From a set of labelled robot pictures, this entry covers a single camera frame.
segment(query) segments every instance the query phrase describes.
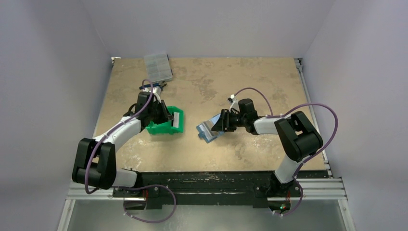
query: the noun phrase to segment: gray wall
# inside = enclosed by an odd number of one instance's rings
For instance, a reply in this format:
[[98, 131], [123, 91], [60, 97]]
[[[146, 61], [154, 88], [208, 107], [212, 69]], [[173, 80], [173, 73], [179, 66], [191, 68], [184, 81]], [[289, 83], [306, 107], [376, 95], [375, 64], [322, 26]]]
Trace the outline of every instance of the gray wall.
[[334, 0], [83, 0], [109, 53], [302, 57]]
[[55, 230], [110, 56], [80, 0], [4, 0], [0, 22], [0, 230]]
[[[357, 230], [407, 230], [408, 1], [337, 0], [305, 55], [313, 101], [338, 113], [328, 149]], [[317, 110], [324, 137], [333, 119]]]

